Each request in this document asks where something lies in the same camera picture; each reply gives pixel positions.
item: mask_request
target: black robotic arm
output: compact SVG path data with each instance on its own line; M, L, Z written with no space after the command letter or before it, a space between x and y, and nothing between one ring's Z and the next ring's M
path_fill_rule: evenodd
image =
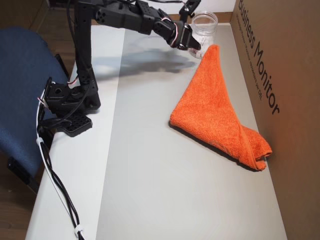
M192 29L186 21L188 16L193 16L200 1L188 0L179 12L180 20L172 21L164 11L150 7L141 0L76 0L74 33L71 29L71 35L80 86L71 89L67 85L54 84L49 80L44 100L58 118L42 120L40 125L47 129L57 128L71 137L92 127L86 114L97 110L101 105L91 64L92 19L100 25L125 28L146 35L154 31L172 48L199 50L201 46L192 37Z

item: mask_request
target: clear jar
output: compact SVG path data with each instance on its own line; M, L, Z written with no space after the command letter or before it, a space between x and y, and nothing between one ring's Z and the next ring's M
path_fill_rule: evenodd
M208 11L201 11L192 18L192 36L201 45L201 50L189 48L189 53L197 59L202 59L209 46L214 44L218 18Z

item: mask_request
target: chair backrest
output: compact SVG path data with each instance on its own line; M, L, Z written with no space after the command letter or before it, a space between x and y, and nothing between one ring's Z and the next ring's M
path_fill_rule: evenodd
M36 144L37 97L49 77L67 77L36 33L21 27L0 30L0 150L34 176L41 164Z

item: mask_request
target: white cable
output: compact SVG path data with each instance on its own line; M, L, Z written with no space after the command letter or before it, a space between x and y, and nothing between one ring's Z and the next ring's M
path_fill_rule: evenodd
M42 99L43 97L44 97L44 94L45 94L45 90L43 90L43 92L42 92L42 95L41 95L41 97L40 97L40 99ZM50 171L49 171L49 168L48 168L48 166L47 166L47 163L46 163L46 160L45 160L45 156L44 156L44 153L42 152L42 148L41 148L41 145L40 145L40 137L39 137L39 134L38 134L38 131L37 131L37 128L38 128L38 116L39 116L39 109L40 109L40 104L41 104L41 102L39 101L39 103L38 103L38 108L37 108L37 110L36 110L36 119L35 119L35 129L36 129L36 137L37 137L37 143L38 143L38 146L39 146L39 149L40 149L40 153L41 153L41 157L42 157L42 161L43 161L43 163L44 163L44 166L45 166L45 170L46 170L46 172L47 172L47 174L48 174L48 176L49 176L49 178L50 178L50 180L51 180L51 183L52 183L52 185L53 185L53 187L54 187L54 189L55 189L55 191L56 191L56 193L58 194L58 196L59 196L59 198L60 198L60 200L61 200L61 202L62 202L62 204L64 205L64 208L65 208L65 210L66 210L66 212L68 213L68 215L70 216L70 213L69 213L69 210L68 210L68 207L67 207L67 204L65 203L65 201L64 201L64 199L63 199L63 197L61 196L61 193L60 193L60 191L59 191L59 189L58 189L58 187L56 186L56 184L55 184L55 182L54 182L54 180L53 180L53 178L52 178L52 176L51 176L51 173L50 173Z
M44 97L44 94L45 94L45 90L43 90L40 99L42 99L42 98ZM65 208L65 210L66 210L66 212L67 212L68 215L71 217L70 212L69 212L69 209L68 209L68 206L67 206L67 204L66 204L63 196L61 195L60 190L59 190L58 187L56 186L56 184L55 184L55 182L54 182L54 179L52 178L52 175L51 175L51 173L50 173L50 170L49 170L49 168L48 168L48 166L47 166L47 163L46 163L46 160L45 160L44 153L43 153L42 148L41 148L41 143L43 143L44 140L42 139L42 137L39 137L39 134L38 134L38 131L37 131L37 129L38 129L38 116L39 116L40 104L42 104L41 101L39 101L39 103L38 103L38 108L37 108L37 110L36 110L36 119L35 119L35 129L36 129L36 137L37 137L37 138L36 138L36 143L37 143L38 146L39 146L39 150L40 150L40 153L41 153L41 157L42 157L42 161L43 161L43 163L44 163L44 167L45 167L46 173L48 174L48 176L49 176L49 178L50 178L50 180L51 180L51 183L52 183L52 185L53 185L56 193L58 194L58 196L59 196L59 198L60 198L60 200L61 200L61 202L62 202L62 204L63 204L63 206L64 206L64 208ZM83 235L83 233L82 233L83 230L84 230L84 228L79 224L78 226L75 227L74 232L78 234L78 232L80 231L80 234L81 234L82 238L85 240L84 235Z

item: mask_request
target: orange towel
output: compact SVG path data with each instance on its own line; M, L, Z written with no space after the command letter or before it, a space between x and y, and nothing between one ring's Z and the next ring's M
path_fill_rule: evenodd
M272 153L258 132L240 124L228 97L217 45L205 53L170 123L255 170L265 169L264 157Z

